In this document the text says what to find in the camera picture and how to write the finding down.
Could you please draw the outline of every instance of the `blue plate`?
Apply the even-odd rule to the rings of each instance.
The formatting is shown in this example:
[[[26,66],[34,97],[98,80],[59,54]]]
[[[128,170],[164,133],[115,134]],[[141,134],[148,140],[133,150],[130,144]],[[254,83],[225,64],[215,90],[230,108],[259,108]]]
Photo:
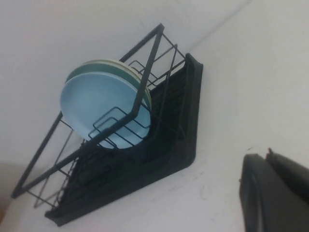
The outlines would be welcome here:
[[[111,59],[97,59],[88,61],[75,70],[73,70],[66,81],[69,81],[73,77],[89,72],[104,72],[110,73],[116,76],[120,76],[121,78],[128,81],[131,85],[133,85],[136,89],[140,87],[140,77],[139,75],[132,69],[130,66],[119,62],[117,60]],[[145,94],[143,97],[146,101],[146,105],[151,110],[151,97],[148,89],[145,89]]]
[[[125,113],[128,114],[136,94],[137,89],[119,76],[107,72],[88,72],[73,77],[65,84],[60,107],[72,129],[90,140],[99,131],[113,125],[115,120],[123,118]],[[127,128],[119,129],[100,144],[106,148],[128,148],[141,142],[149,132],[149,111],[141,106],[135,120],[137,122],[129,122]]]

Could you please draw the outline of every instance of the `wire frame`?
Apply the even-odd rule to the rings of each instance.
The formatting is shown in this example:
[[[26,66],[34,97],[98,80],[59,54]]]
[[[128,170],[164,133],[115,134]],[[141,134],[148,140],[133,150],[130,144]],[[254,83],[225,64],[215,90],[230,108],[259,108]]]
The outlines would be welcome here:
[[[117,131],[120,128],[125,128],[126,130],[130,131],[130,133],[141,138],[138,134],[136,134],[128,126],[126,126],[126,124],[128,122],[134,121],[140,127],[150,128],[151,125],[142,125],[140,122],[138,122],[135,119],[140,107],[144,107],[145,109],[147,109],[149,111],[151,118],[152,118],[152,124],[155,124],[155,127],[152,128],[152,140],[157,137],[159,130],[162,127],[165,128],[167,131],[169,131],[171,134],[174,134],[175,138],[182,139],[183,137],[185,137],[185,132],[184,132],[184,130],[181,127],[180,124],[177,124],[176,127],[171,127],[167,122],[164,121],[164,119],[162,117],[164,110],[166,109],[166,107],[168,107],[167,106],[168,102],[166,102],[166,99],[167,99],[167,95],[168,95],[169,78],[170,78],[173,71],[180,68],[181,65],[185,64],[185,56],[178,50],[177,44],[173,44],[168,39],[168,37],[163,33],[163,29],[164,29],[164,27],[163,27],[162,24],[158,25],[143,40],[141,40],[135,47],[133,47],[126,55],[124,55],[120,59],[121,62],[126,62],[135,53],[137,53],[139,49],[141,49],[147,42],[149,42],[154,37],[154,45],[151,49],[151,52],[150,52],[150,55],[149,55],[149,58],[148,58],[146,65],[143,65],[142,62],[138,61],[137,59],[128,63],[129,66],[131,66],[139,74],[142,75],[140,88],[138,89],[137,96],[136,96],[136,99],[134,101],[134,105],[133,105],[131,112],[126,113],[122,109],[120,109],[119,107],[114,107],[111,110],[109,110],[107,113],[105,113],[103,116],[98,118],[93,123],[93,130],[89,133],[90,140],[89,141],[83,140],[81,147],[78,150],[76,150],[71,155],[67,156],[66,158],[64,158],[62,160],[60,160],[60,157],[63,154],[63,151],[64,151],[66,145],[68,144],[68,141],[70,140],[70,138],[72,136],[73,130],[62,119],[62,113],[60,112],[58,117],[54,121],[53,125],[51,126],[47,136],[44,138],[42,144],[40,145],[36,154],[32,158],[30,164],[28,165],[25,172],[21,176],[18,184],[16,185],[16,187],[15,187],[13,193],[12,193],[12,198],[16,198],[16,197],[22,195],[23,193],[28,192],[29,194],[36,197],[36,202],[34,204],[35,208],[39,207],[43,203],[50,205],[52,208],[55,208],[63,200],[64,194],[69,195],[69,192],[66,191],[66,188],[67,188],[67,185],[70,181],[71,182],[73,181],[74,183],[76,183],[76,185],[79,188],[85,188],[86,190],[90,189],[95,194],[96,193],[95,188],[91,188],[90,186],[85,186],[85,184],[82,183],[78,179],[78,177],[76,177],[76,176],[74,178],[72,178],[72,174],[74,172],[76,164],[78,163],[78,161],[80,161],[80,159],[83,159],[83,163],[87,163],[88,161],[90,161],[93,158],[93,155],[90,155],[90,154],[92,154],[92,152],[95,151],[98,148],[99,143],[103,140],[106,141],[107,143],[109,143],[113,147],[113,149],[105,151],[105,155],[102,158],[100,158],[99,160],[101,162],[105,163],[106,159],[114,158],[114,152],[116,150],[118,150],[118,147],[117,147],[116,143],[113,142],[109,138],[109,136],[113,133],[116,134],[121,139],[125,140],[132,147],[135,147],[136,145],[134,145],[131,141],[127,140],[126,138],[124,138],[123,136],[118,134]],[[159,47],[159,44],[160,44],[160,41],[161,41],[161,37],[163,37],[170,44],[170,47],[168,49],[166,49],[162,54],[157,56],[156,53],[158,51],[158,47]],[[172,56],[172,61],[170,63],[169,69],[159,76],[155,75],[152,72],[153,64],[156,63],[158,60],[162,59],[164,56],[166,56],[170,52],[172,52],[173,56]],[[175,59],[176,59],[176,55],[180,55],[181,60],[177,64],[174,64]],[[155,109],[151,110],[141,102],[143,95],[144,95],[144,92],[145,92],[145,89],[149,88],[149,89],[155,90],[155,88],[158,87],[158,85],[161,82],[164,82],[163,93],[160,95],[159,99],[153,99],[153,101],[158,102],[158,104],[157,104],[157,107]],[[174,89],[173,93],[174,93],[174,96],[173,95],[169,96],[169,99],[173,99],[173,98],[177,99],[177,98],[181,97],[182,101],[180,101],[180,102],[182,102],[182,104],[183,104],[183,98],[184,98],[185,94],[184,93],[178,94],[177,89]],[[183,110],[183,105],[181,106],[180,115],[182,113],[182,110]],[[124,116],[121,119],[116,119],[112,116],[109,116],[109,114],[112,111],[120,111],[120,112],[123,113]],[[111,127],[101,131],[100,128],[105,123],[107,123],[108,121],[113,121],[114,124]],[[67,126],[70,129],[70,133],[69,133],[67,139],[65,140],[64,145],[63,145],[58,157],[55,160],[54,165],[50,169],[48,169],[46,172],[44,172],[42,175],[40,175],[39,177],[37,177],[36,179],[34,179],[33,181],[31,181],[30,183],[28,183],[24,186],[24,183],[25,183],[27,177],[29,176],[29,173],[33,169],[38,158],[40,157],[41,153],[44,151],[47,143],[49,142],[51,136],[53,135],[55,129],[57,128],[57,126],[60,123]],[[67,172],[63,171],[62,168],[64,166],[70,164],[70,163],[71,163],[71,165],[70,165],[69,170]],[[43,195],[44,190],[45,190],[45,188],[48,184],[50,176],[55,172],[60,172],[60,173],[63,174],[64,181],[62,183],[62,186],[58,191],[50,194],[48,197],[43,198],[42,195]],[[36,186],[37,184],[39,184],[41,182],[43,182],[43,185],[42,185],[42,188],[40,189],[38,194],[35,194],[32,191],[30,191],[34,186]]]

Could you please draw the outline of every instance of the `black plastic drip tray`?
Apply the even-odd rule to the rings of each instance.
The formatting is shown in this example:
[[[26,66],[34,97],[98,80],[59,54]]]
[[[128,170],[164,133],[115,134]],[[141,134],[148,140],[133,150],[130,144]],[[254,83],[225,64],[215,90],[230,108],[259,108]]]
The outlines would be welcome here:
[[[189,166],[195,158],[202,70],[187,54],[185,66],[169,78],[165,98],[166,81],[151,91],[153,117],[144,141],[128,149],[97,146],[80,157],[58,207],[45,216],[61,226]]]

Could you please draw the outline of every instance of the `stack of plates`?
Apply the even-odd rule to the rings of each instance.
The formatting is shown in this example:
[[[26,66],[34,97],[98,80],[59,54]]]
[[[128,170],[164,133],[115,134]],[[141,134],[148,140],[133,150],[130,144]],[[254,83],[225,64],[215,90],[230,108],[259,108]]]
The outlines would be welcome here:
[[[86,62],[67,78],[60,97],[62,114],[74,131],[90,140],[131,112],[139,86],[139,75],[124,63],[115,60]],[[142,103],[151,110],[147,88]],[[128,148],[141,142],[149,132],[149,111],[141,106],[135,121],[126,124],[127,128],[122,127],[100,145]]]

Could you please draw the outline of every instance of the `countertop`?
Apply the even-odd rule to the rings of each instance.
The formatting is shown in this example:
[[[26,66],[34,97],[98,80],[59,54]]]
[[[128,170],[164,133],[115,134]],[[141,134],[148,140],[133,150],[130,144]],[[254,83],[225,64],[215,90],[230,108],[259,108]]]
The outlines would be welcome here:
[[[3,232],[241,232],[245,154],[271,147],[309,167],[305,1],[253,0],[195,46],[204,64],[197,157],[178,173],[58,228],[25,194]]]

